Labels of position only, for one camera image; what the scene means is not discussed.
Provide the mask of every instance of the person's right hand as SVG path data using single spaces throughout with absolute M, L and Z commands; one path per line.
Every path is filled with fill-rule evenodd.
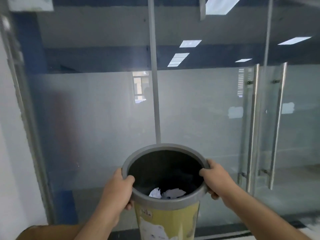
M 199 175 L 204 178 L 205 183 L 210 188 L 209 193 L 211 194 L 211 198 L 217 200 L 221 197 L 227 205 L 228 196 L 239 187 L 220 164 L 211 159 L 207 161 L 210 169 L 202 168 Z

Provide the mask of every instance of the forearm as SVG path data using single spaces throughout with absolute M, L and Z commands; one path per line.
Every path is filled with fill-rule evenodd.
M 74 240 L 107 240 L 117 222 L 112 212 L 96 210 Z
M 310 240 L 238 186 L 224 201 L 257 240 Z

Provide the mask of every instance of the window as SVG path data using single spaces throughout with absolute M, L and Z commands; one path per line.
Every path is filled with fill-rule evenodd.
M 149 72 L 132 72 L 133 76 L 133 89 L 134 89 L 134 102 L 136 104 L 146 100 L 144 91 L 149 87 Z

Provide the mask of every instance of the glass panel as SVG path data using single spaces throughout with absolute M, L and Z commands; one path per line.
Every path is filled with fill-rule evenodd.
M 236 181 L 246 173 L 253 91 L 247 82 L 263 63 L 268 0 L 229 5 L 224 14 L 207 7 L 202 21 L 199 7 L 183 1 L 154 13 L 161 142 L 197 150 Z M 238 222 L 222 201 L 201 200 L 198 230 Z
M 270 169 L 281 64 L 288 62 L 283 91 L 273 190 L 266 174 L 257 177 L 255 196 L 281 215 L 320 210 L 320 9 L 274 2 L 259 169 Z
M 148 4 L 54 3 L 54 12 L 13 15 L 55 223 L 84 223 L 114 170 L 134 151 L 156 143 Z M 136 228 L 134 211 L 123 214 L 114 230 Z

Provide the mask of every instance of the yellow trash can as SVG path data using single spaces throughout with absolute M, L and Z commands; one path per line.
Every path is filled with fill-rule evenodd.
M 176 144 L 146 146 L 128 157 L 122 176 L 135 177 L 131 198 L 142 240 L 194 239 L 199 201 L 207 193 L 201 168 L 210 168 L 201 154 Z M 175 199 L 149 197 L 155 188 L 186 193 Z

